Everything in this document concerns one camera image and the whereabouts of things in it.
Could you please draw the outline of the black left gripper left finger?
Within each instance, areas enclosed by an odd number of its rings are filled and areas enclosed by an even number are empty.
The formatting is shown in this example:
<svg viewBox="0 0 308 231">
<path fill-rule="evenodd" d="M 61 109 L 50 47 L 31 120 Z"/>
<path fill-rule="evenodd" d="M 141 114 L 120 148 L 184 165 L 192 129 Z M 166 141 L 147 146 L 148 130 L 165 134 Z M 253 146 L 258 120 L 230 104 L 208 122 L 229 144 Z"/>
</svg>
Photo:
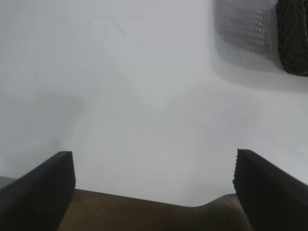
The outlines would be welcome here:
<svg viewBox="0 0 308 231">
<path fill-rule="evenodd" d="M 0 190 L 0 229 L 57 230 L 75 185 L 73 153 L 58 152 Z"/>
</svg>

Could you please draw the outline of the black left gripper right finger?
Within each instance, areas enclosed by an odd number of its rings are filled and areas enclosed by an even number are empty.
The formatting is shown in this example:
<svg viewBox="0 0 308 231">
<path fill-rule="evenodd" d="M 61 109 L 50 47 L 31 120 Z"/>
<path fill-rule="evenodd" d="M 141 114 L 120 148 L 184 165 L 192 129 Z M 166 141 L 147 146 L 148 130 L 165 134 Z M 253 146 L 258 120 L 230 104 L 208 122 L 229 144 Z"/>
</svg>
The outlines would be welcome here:
<svg viewBox="0 0 308 231">
<path fill-rule="evenodd" d="M 308 186 L 255 152 L 237 151 L 233 185 L 253 230 L 308 229 Z"/>
</svg>

